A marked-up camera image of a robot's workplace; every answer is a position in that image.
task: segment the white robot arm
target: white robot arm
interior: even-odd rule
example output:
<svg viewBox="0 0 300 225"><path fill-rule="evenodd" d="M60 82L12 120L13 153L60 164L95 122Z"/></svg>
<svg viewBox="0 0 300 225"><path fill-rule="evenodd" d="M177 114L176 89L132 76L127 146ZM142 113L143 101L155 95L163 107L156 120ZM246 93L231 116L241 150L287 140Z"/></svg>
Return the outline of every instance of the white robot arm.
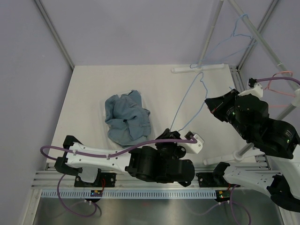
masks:
<svg viewBox="0 0 300 225"><path fill-rule="evenodd" d="M126 150L105 150L90 148L82 145L75 137L68 135L64 141L64 148L69 149L63 157L55 163L58 172L76 175L85 183L93 184L99 177L99 169L129 174L147 182L169 183L177 181L188 186L194 178L193 163L181 160L186 153L197 154L203 147L204 140L189 132L186 137L192 137L196 143L179 142L180 134L166 129L158 139L172 139L174 142L156 143L154 149L150 146ZM89 154L103 155L91 157Z"/></svg>
<svg viewBox="0 0 300 225"><path fill-rule="evenodd" d="M224 96L205 100L211 113L230 123L240 136L253 143L278 166L282 175L261 175L221 162L212 173L217 185L242 185L269 196L278 206L300 212L300 137L289 123L269 118L262 88L250 79L252 89L233 89Z"/></svg>

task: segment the light blue cloth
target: light blue cloth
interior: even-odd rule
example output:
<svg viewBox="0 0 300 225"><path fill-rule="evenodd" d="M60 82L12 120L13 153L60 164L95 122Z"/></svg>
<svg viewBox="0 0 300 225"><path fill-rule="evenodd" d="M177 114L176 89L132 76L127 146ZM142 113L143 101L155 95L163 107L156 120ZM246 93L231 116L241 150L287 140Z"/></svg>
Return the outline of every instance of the light blue cloth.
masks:
<svg viewBox="0 0 300 225"><path fill-rule="evenodd" d="M113 95L105 101L105 123L110 127L108 137L122 146L131 146L146 141L151 133L150 111L142 108L138 91L128 95Z"/></svg>

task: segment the metal pole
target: metal pole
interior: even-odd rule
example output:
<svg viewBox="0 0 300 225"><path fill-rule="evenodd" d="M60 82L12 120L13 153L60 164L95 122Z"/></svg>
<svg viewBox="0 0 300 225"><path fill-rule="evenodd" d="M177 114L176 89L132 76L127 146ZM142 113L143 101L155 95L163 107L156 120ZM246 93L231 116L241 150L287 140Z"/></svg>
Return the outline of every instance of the metal pole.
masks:
<svg viewBox="0 0 300 225"><path fill-rule="evenodd" d="M267 11L265 12L265 14L262 17L262 20L260 21L258 27L257 27L257 31L262 34L263 31L266 28L266 25L268 24L271 15L273 14L273 12L275 11L276 7L278 6L278 3L280 2L280 0L273 0ZM247 50L244 52L243 57L241 58L239 64L238 64L238 70L240 71L243 67L243 65L245 64L245 61L248 59L248 57L250 56L251 52L254 50L254 48L256 47L256 45L254 45L254 43L256 42L255 38L252 38L250 43L248 44L248 46L251 45L251 47L247 48Z"/></svg>
<svg viewBox="0 0 300 225"><path fill-rule="evenodd" d="M42 0L34 0L34 3L36 4L37 8L39 9L40 13L42 14L42 17L44 19L44 21L46 22L50 32L52 33L54 40L56 42L56 44L58 45L58 48L60 49L61 53L63 54L63 56L65 57L66 61L68 62L69 66L71 67L72 70L74 70L74 63L71 59L71 57L69 56L66 48L64 47L55 27L53 26L51 19L46 11L46 8L44 7Z"/></svg>
<svg viewBox="0 0 300 225"><path fill-rule="evenodd" d="M284 119L288 114L290 114L296 107L290 104L288 107L286 107L277 117L277 120ZM238 151L238 155L242 156L244 155L249 149L251 149L254 145L252 143L246 144L241 150Z"/></svg>
<svg viewBox="0 0 300 225"><path fill-rule="evenodd" d="M198 67L201 66L202 60L204 59L204 56L205 56L206 51L207 51L207 49L208 49L208 45L210 44L211 36L212 36L212 33L214 32L214 29L215 29L215 26L216 26L218 17L219 17L219 15L220 15L220 11L221 11L221 8L222 8L222 6L223 6L223 3L224 3L224 0L220 0L219 3L218 3L218 5L217 5L217 9L216 9L214 18L213 18L213 20L212 20L212 25L211 25L210 32L208 33L208 36L207 36L207 38L206 38L206 42L205 42L203 51L202 51L202 53L201 53L200 59L199 59L198 64L197 64Z"/></svg>
<svg viewBox="0 0 300 225"><path fill-rule="evenodd" d="M231 6L235 9L235 11L238 13L238 15L241 16L241 15L244 14L243 10L235 2L235 0L228 0L228 1L231 4ZM249 31L252 33L254 38L257 40L257 42L261 44L262 48L269 55L270 59L272 59L272 61L276 65L276 68L278 68L280 71L287 71L284 64L280 61L280 59L277 57L277 55L273 52L271 47L268 45L268 43L262 37L262 35L257 31L257 29L251 23L251 21L248 19L248 17L243 16L242 20L243 20L244 24L247 26L247 28L249 29ZM289 73L285 73L285 74L283 74L283 76L291 77L291 75ZM287 81L287 82L293 90L297 90L297 89L300 88L300 86L298 84L296 84L295 82L293 82L293 81Z"/></svg>

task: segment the white tabletop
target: white tabletop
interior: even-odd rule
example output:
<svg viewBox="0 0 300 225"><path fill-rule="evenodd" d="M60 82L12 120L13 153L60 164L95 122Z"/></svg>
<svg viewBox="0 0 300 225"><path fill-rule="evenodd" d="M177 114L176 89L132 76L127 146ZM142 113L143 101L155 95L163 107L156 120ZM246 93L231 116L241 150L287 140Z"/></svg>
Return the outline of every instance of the white tabletop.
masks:
<svg viewBox="0 0 300 225"><path fill-rule="evenodd" d="M86 146L108 148L104 115L100 108L110 96L129 90L141 93L151 112L152 132L155 136L160 135L170 127L184 94L196 76L194 72L172 74L171 68L175 66L76 66L52 145L62 147L66 135L73 135ZM172 130L182 128L204 101L206 91L200 78L201 75L182 104ZM229 87L234 87L227 65L224 69L205 71L203 80L209 98L221 96L230 91ZM246 144L230 124L216 119L206 105L181 133L185 134L188 130L198 133L205 141L199 154L185 156L196 166L202 166L203 159L230 154ZM58 150L50 150L49 153L55 158L62 154ZM49 159L47 162L50 166L54 163Z"/></svg>

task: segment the black motor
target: black motor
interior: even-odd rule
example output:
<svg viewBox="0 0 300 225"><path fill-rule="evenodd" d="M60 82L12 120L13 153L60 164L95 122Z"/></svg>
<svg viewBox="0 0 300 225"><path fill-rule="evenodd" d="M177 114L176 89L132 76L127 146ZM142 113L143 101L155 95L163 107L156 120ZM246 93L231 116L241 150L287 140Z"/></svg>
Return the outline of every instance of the black motor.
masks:
<svg viewBox="0 0 300 225"><path fill-rule="evenodd" d="M177 131L166 129L157 139L180 139ZM181 160L186 150L174 142L157 143L157 149L143 146L131 150L129 166L125 167L131 176L146 182L173 183L179 182L187 187L195 176L191 160Z"/></svg>
<svg viewBox="0 0 300 225"><path fill-rule="evenodd" d="M247 141L266 155L293 158L300 138L289 123L269 118L268 104L251 94L239 96L236 89L205 100L210 112L220 121L229 122Z"/></svg>

